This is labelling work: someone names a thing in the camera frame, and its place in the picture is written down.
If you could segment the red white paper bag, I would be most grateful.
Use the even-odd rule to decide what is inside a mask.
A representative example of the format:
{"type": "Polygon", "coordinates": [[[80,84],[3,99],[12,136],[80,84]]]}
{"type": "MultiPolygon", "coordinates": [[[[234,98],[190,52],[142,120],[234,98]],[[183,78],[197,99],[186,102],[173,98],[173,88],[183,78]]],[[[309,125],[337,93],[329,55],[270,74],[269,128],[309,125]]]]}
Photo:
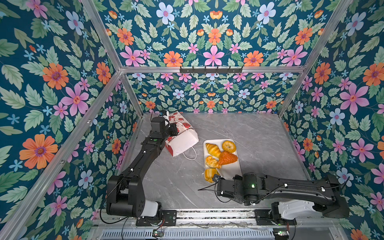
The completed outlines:
{"type": "Polygon", "coordinates": [[[176,124],[177,135],[168,137],[166,148],[172,157],[177,157],[193,148],[199,142],[199,137],[190,122],[180,112],[167,112],[167,118],[170,124],[176,124]]]}

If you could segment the yellow fluted fake cake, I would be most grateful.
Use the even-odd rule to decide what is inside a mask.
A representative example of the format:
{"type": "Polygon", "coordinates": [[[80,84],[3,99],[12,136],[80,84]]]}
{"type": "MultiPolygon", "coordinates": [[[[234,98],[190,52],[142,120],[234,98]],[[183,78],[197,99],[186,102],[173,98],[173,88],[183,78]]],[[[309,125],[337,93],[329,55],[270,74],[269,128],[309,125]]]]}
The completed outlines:
{"type": "Polygon", "coordinates": [[[214,183],[214,177],[215,175],[220,175],[220,173],[218,172],[217,169],[215,168],[209,168],[209,169],[206,169],[205,172],[204,172],[204,178],[207,182],[209,183],[214,183]]]}

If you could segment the orange brown fake bread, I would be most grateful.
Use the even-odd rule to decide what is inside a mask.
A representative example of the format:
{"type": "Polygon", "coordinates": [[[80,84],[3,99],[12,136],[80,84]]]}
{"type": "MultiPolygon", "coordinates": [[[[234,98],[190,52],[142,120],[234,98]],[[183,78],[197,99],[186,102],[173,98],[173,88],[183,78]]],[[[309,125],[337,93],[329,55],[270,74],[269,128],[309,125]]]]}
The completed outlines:
{"type": "Polygon", "coordinates": [[[229,164],[235,163],[237,161],[238,161],[238,157],[236,155],[229,153],[229,152],[226,152],[226,151],[223,151],[220,155],[220,158],[219,158],[219,164],[221,166],[229,165],[229,164]]]}

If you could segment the yellow fake ring bread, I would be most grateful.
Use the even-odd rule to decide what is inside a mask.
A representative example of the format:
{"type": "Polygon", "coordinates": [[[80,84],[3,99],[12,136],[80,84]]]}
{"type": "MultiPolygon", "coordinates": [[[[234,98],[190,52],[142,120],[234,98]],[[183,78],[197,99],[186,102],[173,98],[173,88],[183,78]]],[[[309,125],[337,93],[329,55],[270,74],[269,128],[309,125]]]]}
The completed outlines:
{"type": "Polygon", "coordinates": [[[219,161],[216,160],[215,158],[213,158],[212,156],[208,156],[205,160],[205,164],[209,167],[209,168],[213,168],[213,169],[220,169],[221,168],[221,165],[219,164],[219,161]]]}

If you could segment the yellow fake bagel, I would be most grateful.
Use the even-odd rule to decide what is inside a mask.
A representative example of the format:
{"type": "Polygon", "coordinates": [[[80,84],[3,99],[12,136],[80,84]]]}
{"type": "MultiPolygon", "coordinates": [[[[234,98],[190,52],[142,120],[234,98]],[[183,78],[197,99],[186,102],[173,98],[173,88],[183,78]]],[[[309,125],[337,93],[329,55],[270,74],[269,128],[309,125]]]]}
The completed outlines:
{"type": "Polygon", "coordinates": [[[222,143],[222,148],[224,151],[229,153],[234,153],[237,150],[235,143],[232,141],[224,141],[222,143]]]}

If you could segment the yellow fake croissant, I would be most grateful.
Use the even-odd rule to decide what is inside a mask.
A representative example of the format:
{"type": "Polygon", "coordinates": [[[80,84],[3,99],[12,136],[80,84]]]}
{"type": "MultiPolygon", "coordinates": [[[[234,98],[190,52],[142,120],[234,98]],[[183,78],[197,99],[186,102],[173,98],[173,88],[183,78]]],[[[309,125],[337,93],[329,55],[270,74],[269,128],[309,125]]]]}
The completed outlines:
{"type": "Polygon", "coordinates": [[[208,154],[210,156],[217,158],[217,159],[220,158],[220,155],[222,152],[216,144],[206,143],[206,148],[207,148],[208,154]]]}

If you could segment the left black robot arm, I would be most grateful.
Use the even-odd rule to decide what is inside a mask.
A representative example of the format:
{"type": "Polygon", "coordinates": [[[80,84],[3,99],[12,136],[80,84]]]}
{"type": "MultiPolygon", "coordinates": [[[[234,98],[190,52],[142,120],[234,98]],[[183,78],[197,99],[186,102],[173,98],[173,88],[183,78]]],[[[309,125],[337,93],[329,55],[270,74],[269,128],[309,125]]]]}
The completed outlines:
{"type": "Polygon", "coordinates": [[[147,201],[143,179],[151,164],[161,154],[169,137],[178,135],[176,123],[164,117],[151,120],[151,131],[142,142],[136,158],[120,175],[110,177],[107,185],[106,212],[108,215],[163,219],[160,202],[147,201]]]}

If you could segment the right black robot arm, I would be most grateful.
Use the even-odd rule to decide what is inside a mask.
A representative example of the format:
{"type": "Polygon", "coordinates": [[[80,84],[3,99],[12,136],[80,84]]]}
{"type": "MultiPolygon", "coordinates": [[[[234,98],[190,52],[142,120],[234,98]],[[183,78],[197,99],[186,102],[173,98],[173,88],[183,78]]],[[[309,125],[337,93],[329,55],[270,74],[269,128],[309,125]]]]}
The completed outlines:
{"type": "Polygon", "coordinates": [[[265,199],[289,199],[313,203],[312,209],[326,218],[347,218],[350,209],[347,200],[341,196],[342,184],[333,175],[321,180],[301,181],[283,179],[255,173],[236,175],[226,180],[215,174],[216,193],[245,206],[258,204],[265,199]]]}

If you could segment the white rectangular tray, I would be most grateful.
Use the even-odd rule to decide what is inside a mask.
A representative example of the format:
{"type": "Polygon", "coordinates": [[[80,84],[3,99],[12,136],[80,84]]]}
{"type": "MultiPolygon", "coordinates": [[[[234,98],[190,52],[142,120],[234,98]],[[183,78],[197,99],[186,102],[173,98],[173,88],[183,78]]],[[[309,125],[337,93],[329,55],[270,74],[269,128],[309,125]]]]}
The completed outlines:
{"type": "Polygon", "coordinates": [[[204,147],[204,178],[213,183],[214,175],[231,179],[242,175],[237,146],[231,139],[206,140],[204,147]]]}

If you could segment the black hook rack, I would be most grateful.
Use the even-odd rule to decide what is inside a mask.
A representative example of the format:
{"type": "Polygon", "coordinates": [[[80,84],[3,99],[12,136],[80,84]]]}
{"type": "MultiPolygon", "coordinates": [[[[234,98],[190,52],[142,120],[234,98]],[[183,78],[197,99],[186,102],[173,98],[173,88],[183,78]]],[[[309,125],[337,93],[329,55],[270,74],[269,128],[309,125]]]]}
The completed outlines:
{"type": "Polygon", "coordinates": [[[182,74],[237,74],[243,72],[243,67],[180,67],[180,73],[182,74]]]}

